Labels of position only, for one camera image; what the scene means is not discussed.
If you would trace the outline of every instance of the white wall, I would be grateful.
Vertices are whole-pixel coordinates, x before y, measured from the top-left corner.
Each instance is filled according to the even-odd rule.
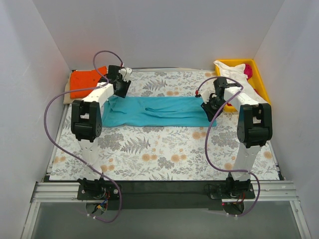
[[[0,36],[0,238],[17,239],[52,152],[44,108],[69,68],[31,0],[0,0]],[[52,135],[61,102],[49,114]]]
[[[283,0],[33,2],[71,69],[91,69],[101,49],[128,67],[211,69],[216,58],[253,58]]]
[[[286,0],[255,60],[273,109],[273,146],[319,238],[319,2]]]

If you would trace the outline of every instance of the white towel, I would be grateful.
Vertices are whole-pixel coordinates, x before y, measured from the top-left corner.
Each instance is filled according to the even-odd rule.
[[[254,88],[248,83],[248,76],[244,74],[244,70],[246,67],[245,64],[240,64],[235,67],[227,66],[226,64],[220,61],[214,61],[214,64],[218,66],[221,76],[229,77],[242,84],[244,87],[242,92],[247,94],[250,98],[254,99],[255,101],[258,101],[259,103],[267,103],[260,95],[258,95],[255,92]]]

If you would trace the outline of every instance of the yellow tray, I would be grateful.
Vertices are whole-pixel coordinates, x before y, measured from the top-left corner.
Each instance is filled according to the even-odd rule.
[[[253,59],[218,59],[218,61],[226,64],[227,66],[237,66],[240,64],[249,64],[253,70],[253,76],[248,80],[248,83],[257,91],[257,94],[260,95],[265,101],[270,103],[266,88],[264,86],[263,80],[259,74],[257,65]],[[215,66],[215,72],[217,76],[220,76],[220,71],[217,66]],[[233,106],[226,105],[224,107],[226,112],[235,112],[236,109]]]

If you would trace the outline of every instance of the teal cloth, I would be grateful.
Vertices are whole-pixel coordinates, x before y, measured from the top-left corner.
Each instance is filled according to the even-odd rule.
[[[202,103],[203,100],[196,97],[112,96],[104,104],[102,125],[205,127],[210,122],[200,106]]]

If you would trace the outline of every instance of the orange cloth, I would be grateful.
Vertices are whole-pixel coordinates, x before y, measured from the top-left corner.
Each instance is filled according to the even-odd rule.
[[[106,66],[100,67],[99,72],[105,75],[107,73]],[[97,86],[100,78],[101,76],[99,75],[99,73],[96,72],[96,70],[74,71],[71,73],[70,76],[70,90],[72,91],[89,87],[95,87]],[[83,98],[88,96],[91,92],[92,90],[72,92],[70,93],[70,98]]]

